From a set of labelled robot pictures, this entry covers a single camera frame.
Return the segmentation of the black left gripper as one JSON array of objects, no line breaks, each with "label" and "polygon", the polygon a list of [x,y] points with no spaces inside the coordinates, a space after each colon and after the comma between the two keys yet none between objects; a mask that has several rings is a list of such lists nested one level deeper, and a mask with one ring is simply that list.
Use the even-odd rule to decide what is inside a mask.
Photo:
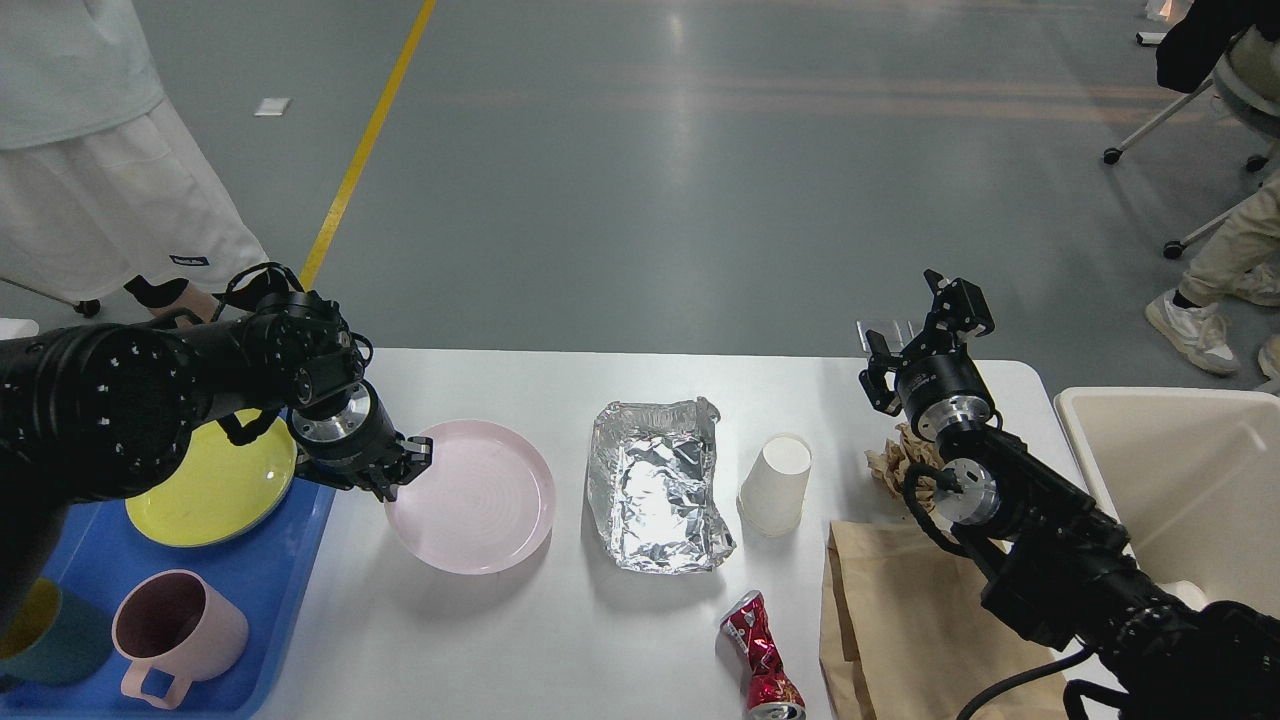
[{"label": "black left gripper", "polygon": [[334,415],[311,418],[292,409],[287,425],[303,456],[294,470],[298,478],[334,489],[361,489],[383,503],[394,502],[396,488],[433,464],[434,439],[399,436],[366,380]]}]

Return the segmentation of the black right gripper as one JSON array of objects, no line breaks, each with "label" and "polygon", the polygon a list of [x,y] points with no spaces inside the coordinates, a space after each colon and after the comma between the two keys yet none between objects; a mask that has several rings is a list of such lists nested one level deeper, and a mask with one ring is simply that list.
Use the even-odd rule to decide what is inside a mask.
[{"label": "black right gripper", "polygon": [[[923,275],[932,292],[923,352],[895,352],[882,333],[867,331],[869,356],[859,382],[876,411],[897,416],[904,410],[916,437],[936,441],[948,427],[995,419],[995,401],[968,345],[991,334],[996,323],[978,284],[932,269]],[[895,389],[890,374],[895,374]]]}]

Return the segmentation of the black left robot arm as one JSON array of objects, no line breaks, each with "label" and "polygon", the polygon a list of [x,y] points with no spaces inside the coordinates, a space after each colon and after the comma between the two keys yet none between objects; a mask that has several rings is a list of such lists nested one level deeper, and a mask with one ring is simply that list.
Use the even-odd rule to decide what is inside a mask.
[{"label": "black left robot arm", "polygon": [[55,548],[70,506],[142,495],[168,480],[193,433],[236,446],[280,415],[302,475],[396,501],[433,462],[433,441],[399,433],[366,379],[371,342],[294,273],[252,313],[201,322],[78,325],[3,342],[3,625]]}]

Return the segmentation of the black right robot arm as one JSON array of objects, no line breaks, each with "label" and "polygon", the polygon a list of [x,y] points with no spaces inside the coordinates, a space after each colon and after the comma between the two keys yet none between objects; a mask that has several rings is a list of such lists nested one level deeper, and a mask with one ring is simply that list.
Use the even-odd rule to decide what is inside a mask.
[{"label": "black right robot arm", "polygon": [[1277,619],[1234,601],[1194,610],[1160,589],[1126,555],[1126,528],[1002,428],[966,348],[995,328],[980,288],[931,269],[924,277],[932,305],[922,331],[899,351],[868,331],[859,375],[870,405],[904,415],[942,460],[908,465],[905,505],[942,551],[977,565],[980,603],[1002,624],[1053,650],[1082,644],[982,691],[961,717],[1097,657],[1120,687],[1069,682],[1070,719],[1085,717],[1088,702],[1120,719],[1275,719]]}]

